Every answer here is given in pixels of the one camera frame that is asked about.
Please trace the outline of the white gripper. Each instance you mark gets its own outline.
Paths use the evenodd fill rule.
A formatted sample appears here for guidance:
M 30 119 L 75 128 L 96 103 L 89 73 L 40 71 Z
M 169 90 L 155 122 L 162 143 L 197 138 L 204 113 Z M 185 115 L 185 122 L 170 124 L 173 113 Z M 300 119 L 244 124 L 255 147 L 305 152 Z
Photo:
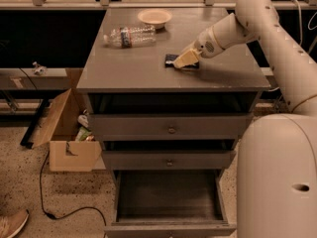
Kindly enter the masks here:
M 211 59 L 221 54 L 225 49 L 220 45 L 214 34 L 212 27 L 199 34 L 195 42 L 190 43 L 181 52 L 173 65 L 176 68 L 183 68 L 199 62 L 200 56 L 205 59 Z

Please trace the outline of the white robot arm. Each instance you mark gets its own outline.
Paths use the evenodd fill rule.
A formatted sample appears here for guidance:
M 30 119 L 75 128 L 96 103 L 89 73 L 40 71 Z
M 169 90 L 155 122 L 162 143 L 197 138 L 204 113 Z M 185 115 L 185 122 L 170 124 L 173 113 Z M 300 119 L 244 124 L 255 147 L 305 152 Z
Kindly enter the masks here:
M 317 238 L 317 63 L 280 26 L 271 0 L 237 0 L 173 64 L 249 41 L 259 42 L 288 111 L 253 122 L 239 145 L 238 238 Z

